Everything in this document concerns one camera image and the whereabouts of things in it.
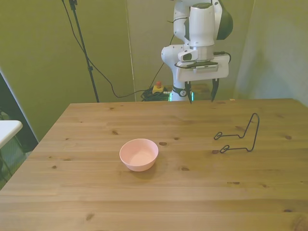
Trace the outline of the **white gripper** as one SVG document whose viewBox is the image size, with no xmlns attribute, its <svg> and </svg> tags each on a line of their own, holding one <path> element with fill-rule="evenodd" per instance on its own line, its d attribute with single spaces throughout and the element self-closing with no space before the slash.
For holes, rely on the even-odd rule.
<svg viewBox="0 0 308 231">
<path fill-rule="evenodd" d="M 218 91 L 219 79 L 229 75 L 229 55 L 216 55 L 213 60 L 205 62 L 178 62 L 174 66 L 177 81 L 185 82 L 185 90 L 190 104 L 193 101 L 190 82 L 209 79 L 212 79 L 211 102 L 213 102 Z"/>
</svg>

